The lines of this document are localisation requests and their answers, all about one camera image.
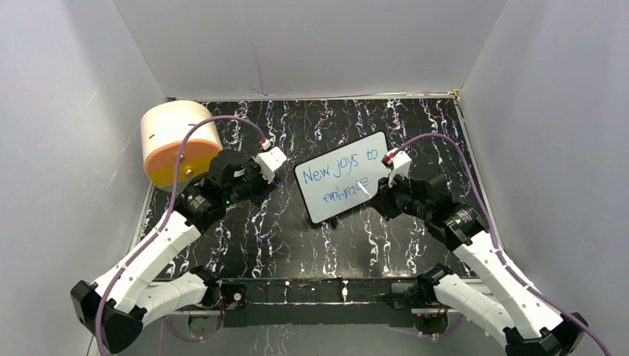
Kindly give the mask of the white whiteboard marker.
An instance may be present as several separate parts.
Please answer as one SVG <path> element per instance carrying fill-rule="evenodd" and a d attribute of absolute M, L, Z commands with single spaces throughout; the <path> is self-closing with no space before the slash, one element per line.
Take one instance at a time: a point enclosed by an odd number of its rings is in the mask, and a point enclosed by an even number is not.
<path fill-rule="evenodd" d="M 372 195 L 366 190 L 366 188 L 360 183 L 357 182 L 359 189 L 363 192 L 363 194 L 367 197 L 368 200 L 372 198 Z"/>

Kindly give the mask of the small black-framed whiteboard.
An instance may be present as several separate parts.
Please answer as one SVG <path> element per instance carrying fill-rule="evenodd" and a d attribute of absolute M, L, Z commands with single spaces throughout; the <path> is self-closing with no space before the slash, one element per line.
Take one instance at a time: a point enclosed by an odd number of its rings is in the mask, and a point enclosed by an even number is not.
<path fill-rule="evenodd" d="M 318 224 L 368 202 L 357 182 L 376 195 L 378 180 L 389 173 L 382 163 L 388 151 L 387 136 L 378 131 L 297 164 L 293 172 L 309 221 Z"/>

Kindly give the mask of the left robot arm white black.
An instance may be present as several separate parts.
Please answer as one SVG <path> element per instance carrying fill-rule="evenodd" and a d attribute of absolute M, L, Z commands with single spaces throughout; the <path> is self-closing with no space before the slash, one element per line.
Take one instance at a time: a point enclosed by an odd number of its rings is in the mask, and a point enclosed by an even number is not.
<path fill-rule="evenodd" d="M 155 320 L 186 306 L 214 309 L 223 303 L 221 279 L 203 266 L 151 286 L 182 250 L 222 220 L 230 205 L 261 205 L 280 182 L 286 155 L 278 148 L 249 157 L 223 150 L 208 171 L 175 195 L 151 231 L 113 268 L 70 291 L 79 322 L 96 338 L 99 351 L 116 354 L 128 348 Z"/>

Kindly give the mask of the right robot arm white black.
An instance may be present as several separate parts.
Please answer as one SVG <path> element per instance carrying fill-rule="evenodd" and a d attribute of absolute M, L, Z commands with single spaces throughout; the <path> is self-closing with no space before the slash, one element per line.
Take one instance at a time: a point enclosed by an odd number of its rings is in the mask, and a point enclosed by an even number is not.
<path fill-rule="evenodd" d="M 453 307 L 507 355 L 569 355 L 576 349 L 584 336 L 582 316 L 542 300 L 531 280 L 493 245 L 484 217 L 452 198 L 443 176 L 410 179 L 407 164 L 386 166 L 389 175 L 379 180 L 373 198 L 376 210 L 387 220 L 401 214 L 423 220 L 429 234 L 470 266 L 491 292 L 483 294 L 437 263 L 400 297 L 428 307 Z"/>

